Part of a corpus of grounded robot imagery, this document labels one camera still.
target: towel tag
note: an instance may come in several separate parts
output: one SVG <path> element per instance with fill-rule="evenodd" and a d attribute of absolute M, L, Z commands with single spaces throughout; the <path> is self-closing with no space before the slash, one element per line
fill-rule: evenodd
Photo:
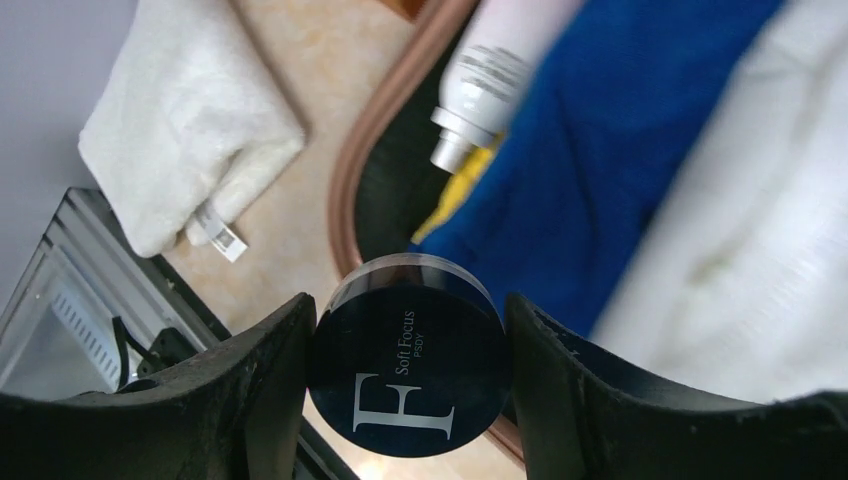
<path fill-rule="evenodd" d="M 247 244 L 227 227 L 209 202 L 203 202 L 197 207 L 197 210 L 194 211 L 194 218 L 206 230 L 206 235 L 209 236 L 212 245 L 215 245 L 215 248 L 227 257 L 230 263 L 238 260 L 238 257 L 247 250 Z"/>

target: beige tile floor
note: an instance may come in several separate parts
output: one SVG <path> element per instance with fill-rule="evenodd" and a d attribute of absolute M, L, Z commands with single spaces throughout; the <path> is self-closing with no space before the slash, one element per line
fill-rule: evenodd
<path fill-rule="evenodd" d="M 235 223 L 249 245 L 234 264 L 181 242 L 165 256 L 233 332 L 300 291 L 321 309 L 338 277 L 327 242 L 326 198 L 336 155 L 412 26 L 376 0 L 234 0 L 269 67 L 309 131 L 309 145 Z M 306 417 L 365 480 L 519 479 L 524 472 L 486 437 L 446 455 L 396 459 L 355 447 Z"/>

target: brown rim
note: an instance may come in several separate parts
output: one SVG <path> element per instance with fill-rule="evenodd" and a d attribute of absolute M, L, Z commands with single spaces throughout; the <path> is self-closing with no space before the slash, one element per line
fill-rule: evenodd
<path fill-rule="evenodd" d="M 398 15 L 412 22 L 418 17 L 426 0 L 382 0 L 382 2 Z"/>
<path fill-rule="evenodd" d="M 362 264 L 356 243 L 353 207 L 368 154 L 471 14 L 477 0 L 430 0 L 415 22 L 416 29 L 348 133 L 330 180 L 328 230 L 333 260 L 341 277 Z M 501 416 L 488 435 L 524 466 L 518 428 Z"/>

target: white wall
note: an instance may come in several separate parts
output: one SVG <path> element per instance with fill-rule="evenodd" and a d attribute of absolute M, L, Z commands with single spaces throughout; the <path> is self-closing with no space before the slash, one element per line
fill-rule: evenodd
<path fill-rule="evenodd" d="M 137 0 L 0 0 L 0 311 L 65 190 Z"/>

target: white label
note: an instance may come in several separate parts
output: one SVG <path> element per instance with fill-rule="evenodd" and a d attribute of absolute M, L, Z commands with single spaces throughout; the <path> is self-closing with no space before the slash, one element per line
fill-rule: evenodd
<path fill-rule="evenodd" d="M 453 426 L 453 412 L 455 407 L 451 407 L 451 413 L 444 417 L 430 417 L 427 415 L 410 415 L 404 411 L 406 405 L 406 396 L 413 390 L 421 390 L 421 387 L 410 387 L 407 385 L 388 385 L 398 392 L 400 397 L 398 401 L 397 413 L 372 412 L 359 408 L 360 398 L 362 397 L 362 382 L 370 377 L 376 377 L 376 373 L 357 373 L 356 374 L 356 390 L 353 395 L 353 431 L 356 427 L 363 423 L 372 423 L 377 425 L 389 425 L 393 427 L 409 427 L 409 428 L 432 428 L 435 430 L 444 431 L 448 440 L 450 440 L 450 431 Z"/>
<path fill-rule="evenodd" d="M 197 207 L 194 218 L 206 231 L 212 245 L 215 245 L 215 248 L 230 262 L 238 260 L 238 257 L 247 250 L 247 244 L 224 224 L 209 202 L 203 202 Z"/>

